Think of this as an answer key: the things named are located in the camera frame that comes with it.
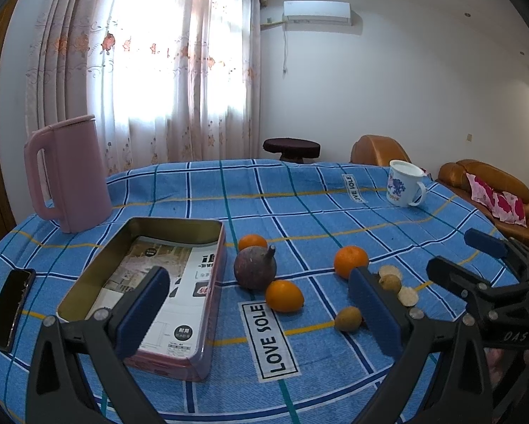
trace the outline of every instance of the pitcher handle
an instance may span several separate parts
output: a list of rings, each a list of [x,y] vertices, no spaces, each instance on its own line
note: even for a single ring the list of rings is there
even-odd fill
[[[410,204],[408,204],[409,206],[412,206],[412,207],[419,206],[426,199],[426,195],[428,193],[428,189],[426,188],[426,185],[424,185],[421,181],[418,181],[418,186],[420,190],[422,190],[422,197],[419,199],[418,202],[410,202]]]
[[[37,165],[37,154],[40,150],[53,151],[54,132],[50,128],[36,131],[25,144],[25,171],[29,183],[29,193],[33,203],[33,209],[43,220],[54,220],[62,218],[63,213],[58,207],[47,207],[40,187],[39,167]]]

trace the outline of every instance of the black circle label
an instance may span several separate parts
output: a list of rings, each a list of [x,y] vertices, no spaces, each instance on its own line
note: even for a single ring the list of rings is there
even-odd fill
[[[174,330],[174,336],[177,340],[186,341],[192,337],[192,327],[181,325]]]

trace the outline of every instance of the air conditioner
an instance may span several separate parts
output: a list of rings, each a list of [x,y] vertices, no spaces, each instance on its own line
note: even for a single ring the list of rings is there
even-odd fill
[[[284,20],[299,24],[351,25],[351,5],[343,1],[285,1]]]

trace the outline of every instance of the pink floral pillow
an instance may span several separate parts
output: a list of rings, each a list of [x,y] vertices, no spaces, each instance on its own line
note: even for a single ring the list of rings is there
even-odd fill
[[[471,185],[473,201],[483,204],[501,222],[526,226],[522,199],[506,191],[493,191],[486,182],[471,173],[467,174],[467,179]]]

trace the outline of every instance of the white mug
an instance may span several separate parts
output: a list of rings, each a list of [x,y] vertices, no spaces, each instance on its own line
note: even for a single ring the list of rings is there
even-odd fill
[[[418,166],[396,159],[390,161],[386,198],[399,207],[419,206],[428,193],[421,181],[422,178],[424,178],[424,171]],[[418,202],[414,202],[420,191],[421,198]]]

